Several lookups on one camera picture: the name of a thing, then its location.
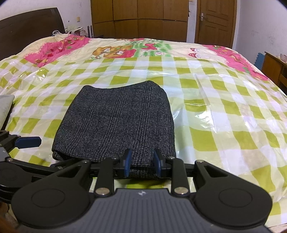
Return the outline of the dark grey plaid pants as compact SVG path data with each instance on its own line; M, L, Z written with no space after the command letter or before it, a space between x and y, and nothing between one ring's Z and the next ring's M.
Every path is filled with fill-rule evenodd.
M175 156L174 121L166 92L152 81L117 88L84 86L55 134L53 158L101 162L131 150L132 178L154 177L153 153Z

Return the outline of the grey pillow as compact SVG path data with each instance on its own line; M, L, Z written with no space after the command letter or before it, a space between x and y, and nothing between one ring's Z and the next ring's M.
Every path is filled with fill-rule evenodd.
M0 127L1 130L5 128L11 108L13 105L14 95L1 95L0 96Z

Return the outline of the green checkered floral bedspread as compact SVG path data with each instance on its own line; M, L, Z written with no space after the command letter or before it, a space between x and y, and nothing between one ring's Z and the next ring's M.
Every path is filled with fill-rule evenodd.
M264 188L269 227L286 223L286 95L238 52L148 38L50 36L1 59L1 94L14 96L7 130L40 136L17 160L49 166L60 122L85 85L153 81L168 96L177 157L205 160Z

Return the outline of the dark wooden headboard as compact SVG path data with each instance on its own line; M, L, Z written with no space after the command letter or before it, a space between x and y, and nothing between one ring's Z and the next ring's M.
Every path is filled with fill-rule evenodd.
M1 20L1 59L18 54L29 44L51 36L56 30L65 32L56 7L25 12Z

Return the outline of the silver thermos bottle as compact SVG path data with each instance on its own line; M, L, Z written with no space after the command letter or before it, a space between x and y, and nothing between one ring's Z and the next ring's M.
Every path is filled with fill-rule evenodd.
M87 31L88 31L88 37L93 38L93 30L91 25L87 26Z

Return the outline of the wooden side table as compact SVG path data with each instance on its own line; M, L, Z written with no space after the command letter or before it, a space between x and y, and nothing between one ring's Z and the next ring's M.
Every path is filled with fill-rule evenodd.
M261 71L286 94L286 63L265 52Z

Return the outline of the blue foam mat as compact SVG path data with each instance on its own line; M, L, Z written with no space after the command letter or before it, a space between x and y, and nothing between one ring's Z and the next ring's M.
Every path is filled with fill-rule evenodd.
M264 63L265 55L262 53L258 53L254 65L259 69L262 70L263 63Z

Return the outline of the brown wooden door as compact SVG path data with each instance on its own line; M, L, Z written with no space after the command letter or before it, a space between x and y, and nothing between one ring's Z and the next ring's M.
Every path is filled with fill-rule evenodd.
M232 48L236 29L237 1L197 1L195 43Z

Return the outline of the brown wooden wardrobe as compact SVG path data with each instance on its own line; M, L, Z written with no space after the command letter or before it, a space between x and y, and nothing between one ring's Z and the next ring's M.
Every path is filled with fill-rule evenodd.
M90 5L95 37L187 39L188 1L93 0Z

